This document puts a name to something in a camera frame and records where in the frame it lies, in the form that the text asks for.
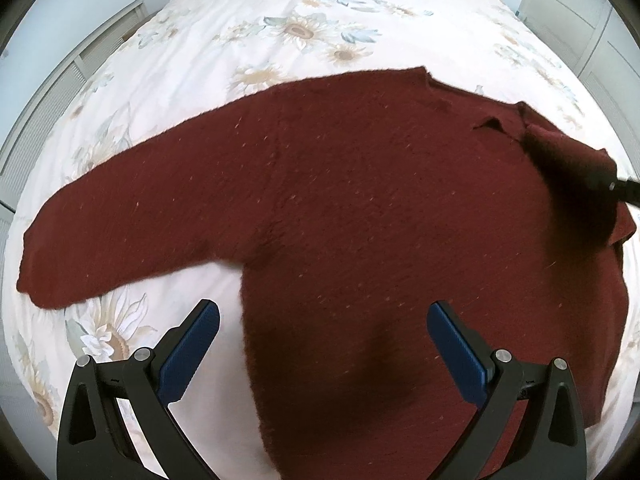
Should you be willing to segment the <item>dark red knit sweater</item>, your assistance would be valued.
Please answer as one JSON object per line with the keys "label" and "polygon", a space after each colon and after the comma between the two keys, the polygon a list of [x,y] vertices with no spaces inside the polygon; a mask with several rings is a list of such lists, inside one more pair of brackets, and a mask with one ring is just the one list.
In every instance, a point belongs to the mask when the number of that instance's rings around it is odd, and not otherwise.
{"label": "dark red knit sweater", "polygon": [[285,479],[423,479],[471,410],[428,341],[444,300],[489,342],[572,367],[602,416],[636,226],[608,153],[423,68],[279,84],[64,186],[16,287],[62,309],[197,264],[242,270],[248,377]]}

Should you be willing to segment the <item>white wardrobe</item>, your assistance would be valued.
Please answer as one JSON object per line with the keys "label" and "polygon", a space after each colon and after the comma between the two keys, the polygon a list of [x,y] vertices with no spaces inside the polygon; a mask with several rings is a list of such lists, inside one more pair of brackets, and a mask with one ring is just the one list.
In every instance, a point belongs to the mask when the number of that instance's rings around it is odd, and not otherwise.
{"label": "white wardrobe", "polygon": [[522,0],[523,22],[609,118],[639,128],[639,47],[608,0]]}

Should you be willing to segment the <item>white radiator cover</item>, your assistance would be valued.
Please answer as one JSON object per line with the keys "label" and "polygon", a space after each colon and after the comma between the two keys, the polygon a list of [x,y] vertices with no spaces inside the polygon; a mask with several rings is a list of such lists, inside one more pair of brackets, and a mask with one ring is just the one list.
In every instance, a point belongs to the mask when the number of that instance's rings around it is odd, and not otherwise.
{"label": "white radiator cover", "polygon": [[44,141],[85,83],[148,18],[144,0],[134,0],[100,25],[30,98],[1,145],[1,203],[14,210]]}

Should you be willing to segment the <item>pink floral bed cover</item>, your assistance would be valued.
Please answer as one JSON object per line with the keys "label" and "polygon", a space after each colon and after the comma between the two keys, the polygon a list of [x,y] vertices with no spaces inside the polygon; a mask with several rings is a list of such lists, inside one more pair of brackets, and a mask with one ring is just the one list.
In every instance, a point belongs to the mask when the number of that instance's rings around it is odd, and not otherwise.
{"label": "pink floral bed cover", "polygon": [[[413,68],[476,96],[525,103],[570,138],[607,152],[618,176],[634,172],[596,99],[502,0],[169,0],[58,118],[9,228],[4,338],[48,437],[60,429],[78,358],[126,360],[209,299],[220,330],[175,418],[219,477],[284,479],[262,440],[248,377],[239,266],[201,263],[43,309],[16,287],[24,236],[64,186],[192,118],[279,84]],[[639,374],[639,216],[627,208],[636,226],[623,246],[628,312],[601,419],[585,423],[589,478],[614,455]]]}

